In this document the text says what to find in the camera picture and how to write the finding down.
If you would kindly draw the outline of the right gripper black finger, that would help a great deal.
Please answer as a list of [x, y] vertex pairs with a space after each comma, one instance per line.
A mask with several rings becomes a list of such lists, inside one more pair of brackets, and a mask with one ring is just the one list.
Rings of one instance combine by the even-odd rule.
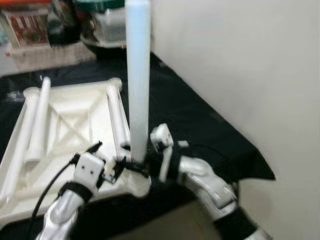
[[131, 172], [138, 173], [144, 177], [149, 176], [149, 172], [146, 169], [144, 164], [137, 164], [135, 162], [124, 162], [123, 163], [124, 169], [130, 170]]

